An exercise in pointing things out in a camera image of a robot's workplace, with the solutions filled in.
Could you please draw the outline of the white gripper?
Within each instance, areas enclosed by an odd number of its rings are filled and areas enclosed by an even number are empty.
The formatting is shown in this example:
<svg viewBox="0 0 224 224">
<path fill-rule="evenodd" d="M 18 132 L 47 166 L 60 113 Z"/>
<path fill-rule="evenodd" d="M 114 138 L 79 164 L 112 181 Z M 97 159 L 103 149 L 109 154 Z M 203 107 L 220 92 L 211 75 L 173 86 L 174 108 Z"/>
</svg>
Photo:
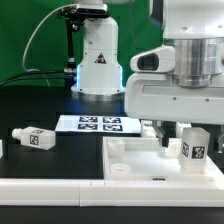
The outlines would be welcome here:
<svg viewBox="0 0 224 224">
<path fill-rule="evenodd" d="M 153 120 L 162 147 L 168 147 L 169 136 L 160 121 L 221 125 L 218 153 L 224 151 L 223 87 L 184 88 L 168 74 L 135 73 L 126 83 L 124 110 L 131 118 Z"/>
</svg>

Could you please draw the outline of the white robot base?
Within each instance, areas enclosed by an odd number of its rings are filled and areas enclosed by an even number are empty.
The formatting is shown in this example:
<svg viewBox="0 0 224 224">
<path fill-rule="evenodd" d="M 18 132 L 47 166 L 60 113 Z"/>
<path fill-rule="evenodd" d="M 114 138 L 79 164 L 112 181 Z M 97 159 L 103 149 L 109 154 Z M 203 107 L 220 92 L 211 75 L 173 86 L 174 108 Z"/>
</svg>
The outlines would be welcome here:
<svg viewBox="0 0 224 224">
<path fill-rule="evenodd" d="M 79 0 L 77 3 L 99 4 L 104 0 Z M 85 20 L 83 58 L 77 66 L 76 83 L 71 87 L 77 96 L 92 101 L 111 101 L 125 92 L 123 69 L 117 60 L 118 30 L 111 16 Z"/>
</svg>

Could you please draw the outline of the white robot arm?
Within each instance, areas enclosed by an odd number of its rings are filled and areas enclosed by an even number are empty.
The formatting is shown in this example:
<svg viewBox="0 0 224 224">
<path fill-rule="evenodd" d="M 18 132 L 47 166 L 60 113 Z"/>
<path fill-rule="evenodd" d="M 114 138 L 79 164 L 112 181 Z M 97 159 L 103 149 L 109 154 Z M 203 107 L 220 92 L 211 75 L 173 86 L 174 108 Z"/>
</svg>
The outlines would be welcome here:
<svg viewBox="0 0 224 224">
<path fill-rule="evenodd" d="M 126 114 L 217 124 L 224 151 L 224 0 L 150 0 L 150 18 L 163 43 L 131 59 Z"/>
</svg>

